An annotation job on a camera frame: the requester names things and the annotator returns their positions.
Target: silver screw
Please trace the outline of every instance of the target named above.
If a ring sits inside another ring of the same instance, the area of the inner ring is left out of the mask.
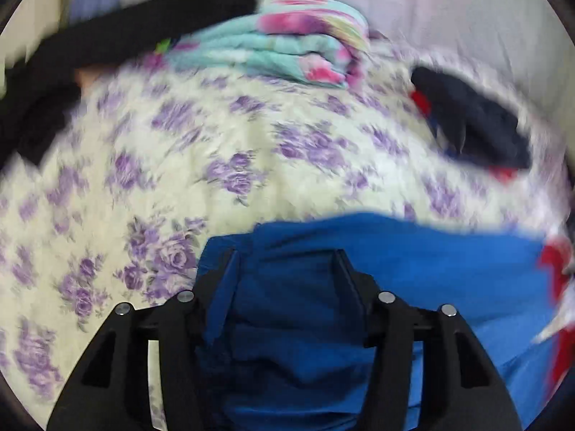
[[[187,303],[194,299],[194,293],[189,290],[184,290],[183,292],[178,293],[178,301],[180,303]]]
[[[457,314],[457,310],[453,305],[443,305],[441,307],[441,312],[444,313],[445,316],[449,316],[450,318],[452,318]]]
[[[395,295],[391,292],[380,292],[377,298],[386,305],[390,305],[395,301]]]
[[[128,303],[120,303],[114,311],[117,315],[123,316],[130,312],[130,305]]]

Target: white bedsheet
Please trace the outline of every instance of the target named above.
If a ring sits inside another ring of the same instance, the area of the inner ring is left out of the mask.
[[[503,185],[440,155],[407,97],[415,61],[516,110],[532,171]],[[0,369],[45,427],[117,303],[191,287],[210,236],[258,222],[369,209],[456,231],[553,232],[568,209],[564,147],[512,87],[451,54],[382,43],[361,96],[230,68],[127,65],[84,98],[41,170],[15,158],[0,183]]]

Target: black object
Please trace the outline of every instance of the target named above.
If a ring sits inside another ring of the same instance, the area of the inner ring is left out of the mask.
[[[429,101],[429,121],[441,128],[450,155],[484,167],[531,168],[529,140],[506,108],[461,79],[424,66],[414,68],[411,82]]]
[[[206,324],[215,318],[223,324],[232,296],[223,303],[221,294],[234,292],[237,279],[228,274],[238,263],[239,254],[228,250],[220,267],[203,275],[193,291],[180,292],[163,306],[135,310],[128,303],[117,305],[65,384],[47,431],[151,431],[147,374],[151,339],[159,340],[168,429],[213,429],[209,404],[201,395],[195,347],[202,342]],[[332,268],[342,303],[364,322],[364,346],[376,348],[353,431],[403,431],[414,341],[424,344],[418,431],[521,429],[504,382],[455,308],[410,307],[382,292],[372,276],[356,272],[343,250],[333,253]]]
[[[250,14],[255,0],[150,0],[70,26],[44,39],[6,72],[0,102],[0,169],[16,150],[39,165],[64,112],[80,98],[74,71],[120,63],[227,19]]]

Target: floral bedsheet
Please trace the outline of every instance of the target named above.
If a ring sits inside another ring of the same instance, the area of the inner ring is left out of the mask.
[[[517,109],[532,171],[504,185],[444,158],[408,97],[414,61]],[[475,62],[389,43],[368,65],[353,93],[129,64],[84,97],[41,170],[14,159],[0,183],[0,370],[42,427],[111,309],[191,287],[210,236],[366,209],[456,231],[560,228],[565,145],[513,87]]]

